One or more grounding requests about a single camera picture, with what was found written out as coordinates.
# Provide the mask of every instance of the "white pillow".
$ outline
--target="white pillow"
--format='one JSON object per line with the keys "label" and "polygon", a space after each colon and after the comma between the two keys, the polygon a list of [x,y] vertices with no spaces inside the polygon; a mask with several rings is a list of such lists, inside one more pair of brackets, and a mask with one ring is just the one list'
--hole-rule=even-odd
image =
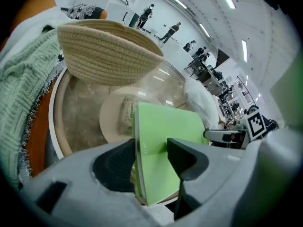
{"label": "white pillow", "polygon": [[212,95],[199,82],[187,78],[184,86],[184,96],[189,108],[198,113],[203,124],[209,129],[216,129],[219,114]]}

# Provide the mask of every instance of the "green knitted blanket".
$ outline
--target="green knitted blanket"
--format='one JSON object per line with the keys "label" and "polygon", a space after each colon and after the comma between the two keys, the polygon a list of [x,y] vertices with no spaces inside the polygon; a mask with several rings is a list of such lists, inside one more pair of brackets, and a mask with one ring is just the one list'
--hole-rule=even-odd
{"label": "green knitted blanket", "polygon": [[18,153],[27,115],[60,51],[57,30],[51,30],[13,56],[0,71],[0,166],[18,187]]}

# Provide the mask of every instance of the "green book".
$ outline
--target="green book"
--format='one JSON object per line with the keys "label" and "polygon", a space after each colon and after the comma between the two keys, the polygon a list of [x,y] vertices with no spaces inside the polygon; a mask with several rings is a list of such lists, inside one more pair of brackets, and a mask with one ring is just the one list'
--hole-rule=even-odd
{"label": "green book", "polygon": [[139,197],[146,205],[179,190],[180,179],[167,158],[167,139],[208,144],[197,113],[139,102],[134,112],[135,173]]}

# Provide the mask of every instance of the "ceiling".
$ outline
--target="ceiling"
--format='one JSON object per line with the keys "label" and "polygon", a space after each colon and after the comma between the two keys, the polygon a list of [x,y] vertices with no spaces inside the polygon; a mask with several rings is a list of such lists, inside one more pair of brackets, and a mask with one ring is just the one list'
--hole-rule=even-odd
{"label": "ceiling", "polygon": [[[237,61],[255,85],[270,89],[283,75],[300,47],[300,40],[288,16],[273,10],[263,0],[180,0],[178,3],[195,23],[201,23],[217,49]],[[242,40],[247,42],[248,62],[244,61]]]}

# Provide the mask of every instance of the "rope basket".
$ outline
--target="rope basket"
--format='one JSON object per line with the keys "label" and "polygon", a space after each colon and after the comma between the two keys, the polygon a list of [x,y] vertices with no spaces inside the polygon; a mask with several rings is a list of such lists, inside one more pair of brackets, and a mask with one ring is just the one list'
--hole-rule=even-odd
{"label": "rope basket", "polygon": [[130,85],[164,61],[150,38],[114,21],[73,21],[58,26],[57,34],[69,72],[85,81]]}

